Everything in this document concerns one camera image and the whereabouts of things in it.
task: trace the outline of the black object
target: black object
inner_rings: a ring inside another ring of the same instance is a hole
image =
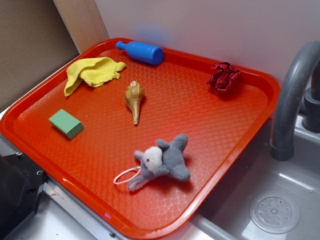
[[[0,156],[0,240],[36,215],[44,171],[28,156]]]
[[[311,89],[306,86],[311,78]],[[271,156],[287,161],[294,156],[294,131],[301,102],[305,129],[320,133],[320,41],[304,45],[285,75],[274,112]]]

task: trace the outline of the yellow cloth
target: yellow cloth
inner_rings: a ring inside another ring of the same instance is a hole
[[[84,58],[71,64],[66,74],[68,81],[64,95],[70,96],[84,80],[89,86],[97,88],[105,82],[120,78],[120,71],[126,67],[123,62],[115,62],[109,57]]]

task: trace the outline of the drain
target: drain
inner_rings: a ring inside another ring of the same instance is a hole
[[[267,191],[253,199],[250,216],[255,225],[263,231],[284,234],[298,225],[300,208],[291,196],[282,192]]]

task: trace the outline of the metal sink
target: metal sink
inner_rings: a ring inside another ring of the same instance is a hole
[[[192,220],[215,240],[319,239],[320,135],[296,127],[288,161],[271,157],[270,135],[268,121]]]

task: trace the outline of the white string loop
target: white string loop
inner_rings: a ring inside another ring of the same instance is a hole
[[[138,171],[133,177],[131,177],[131,178],[127,179],[127,180],[123,180],[123,181],[117,182],[117,180],[118,180],[121,176],[123,176],[123,175],[125,175],[125,174],[127,174],[127,173],[129,173],[129,172],[136,171],[136,170],[138,170],[138,169],[139,169],[139,171]],[[113,183],[116,184],[116,185],[127,183],[127,182],[131,181],[132,179],[134,179],[136,176],[138,176],[140,172],[141,172],[141,166],[136,166],[136,167],[130,168],[130,169],[128,169],[128,170],[125,170],[125,171],[123,171],[122,173],[120,173],[118,176],[116,176],[116,177],[114,178]]]

